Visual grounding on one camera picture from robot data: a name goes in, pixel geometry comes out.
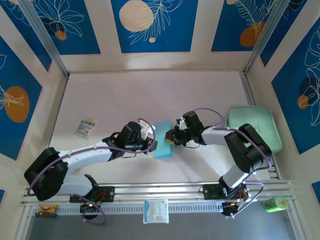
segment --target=white package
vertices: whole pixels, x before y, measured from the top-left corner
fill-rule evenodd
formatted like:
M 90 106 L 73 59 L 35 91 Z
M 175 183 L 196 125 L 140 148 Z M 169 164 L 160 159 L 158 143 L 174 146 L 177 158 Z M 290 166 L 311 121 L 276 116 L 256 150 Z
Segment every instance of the white package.
M 146 200 L 143 211 L 144 224 L 168 224 L 168 199 Z

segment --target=orange circle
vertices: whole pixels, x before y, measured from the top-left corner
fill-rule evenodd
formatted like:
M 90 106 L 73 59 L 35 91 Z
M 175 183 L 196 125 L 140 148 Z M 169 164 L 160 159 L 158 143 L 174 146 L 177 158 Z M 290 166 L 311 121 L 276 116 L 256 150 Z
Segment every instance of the orange circle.
M 5 100 L 10 100 L 10 97 L 14 97 L 15 100 L 18 101 L 17 99 L 23 97 L 22 100 L 19 101 L 21 104 L 10 101 L 4 105 L 5 112 L 12 121 L 16 123 L 23 123 L 27 119 L 30 109 L 30 102 L 27 92 L 19 86 L 12 86 L 9 87 L 5 93 L 10 95 L 4 95 Z
M 67 39 L 67 34 L 66 34 L 64 31 L 58 30 L 58 31 L 55 32 L 54 35 L 55 35 L 55 37 L 56 37 L 57 39 L 59 39 L 59 40 L 61 40 L 61 41 L 64 41 L 64 40 Z
M 254 25 L 248 26 L 240 36 L 240 44 L 246 48 L 255 46 L 265 24 L 264 21 L 260 21 Z
M 298 98 L 297 104 L 300 109 L 306 109 L 308 106 L 308 98 L 305 95 L 301 95 Z

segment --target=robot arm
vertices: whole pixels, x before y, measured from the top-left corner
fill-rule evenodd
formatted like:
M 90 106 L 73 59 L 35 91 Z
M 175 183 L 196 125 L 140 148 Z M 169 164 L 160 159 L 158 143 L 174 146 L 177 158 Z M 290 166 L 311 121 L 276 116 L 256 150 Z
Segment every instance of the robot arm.
M 235 164 L 219 179 L 218 195 L 225 198 L 232 196 L 242 182 L 251 175 L 264 162 L 259 151 L 253 146 L 247 146 L 248 140 L 240 134 L 242 132 L 258 147 L 267 157 L 272 152 L 260 135 L 250 124 L 244 124 L 231 132 L 225 128 L 214 126 L 204 127 L 194 111 L 185 113 L 177 119 L 177 125 L 169 130 L 165 139 L 172 144 L 184 147 L 193 140 L 200 145 L 221 145 L 227 147 Z
M 89 147 L 60 152 L 49 147 L 26 170 L 24 177 L 39 201 L 62 194 L 86 196 L 88 199 L 95 199 L 101 193 L 110 196 L 114 189 L 99 186 L 90 175 L 76 176 L 71 173 L 91 164 L 121 158 L 125 152 L 148 154 L 154 151 L 157 142 L 148 137 L 151 131 L 151 126 L 143 121 L 139 124 L 130 121 L 121 132 L 115 132 Z M 99 200 L 108 202 L 108 198 L 100 197 Z M 74 197 L 70 201 L 79 202 Z

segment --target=mint green tray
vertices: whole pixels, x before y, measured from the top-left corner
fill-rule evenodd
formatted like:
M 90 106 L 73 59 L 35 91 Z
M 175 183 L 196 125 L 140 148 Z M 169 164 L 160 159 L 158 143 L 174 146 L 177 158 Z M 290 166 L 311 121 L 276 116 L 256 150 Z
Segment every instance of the mint green tray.
M 264 106 L 235 106 L 229 109 L 226 127 L 236 128 L 251 124 L 275 154 L 282 149 L 282 142 L 274 117 Z

